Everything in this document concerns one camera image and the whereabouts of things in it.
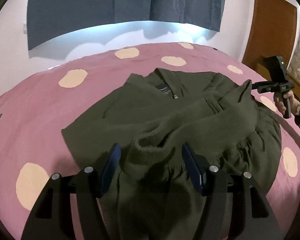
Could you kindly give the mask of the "person's right hand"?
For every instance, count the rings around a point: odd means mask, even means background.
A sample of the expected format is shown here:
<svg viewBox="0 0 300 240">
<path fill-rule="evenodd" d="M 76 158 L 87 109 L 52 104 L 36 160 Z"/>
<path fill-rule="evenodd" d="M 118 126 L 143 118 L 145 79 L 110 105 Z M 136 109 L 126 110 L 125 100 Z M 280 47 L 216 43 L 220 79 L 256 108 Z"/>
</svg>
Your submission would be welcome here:
<svg viewBox="0 0 300 240">
<path fill-rule="evenodd" d="M 284 115 L 286 107 L 284 106 L 283 100 L 288 99 L 290 102 L 290 111 L 293 115 L 299 115 L 300 113 L 300 102 L 295 98 L 292 90 L 286 92 L 284 95 L 280 93 L 274 94 L 274 102 L 278 111 Z"/>
</svg>

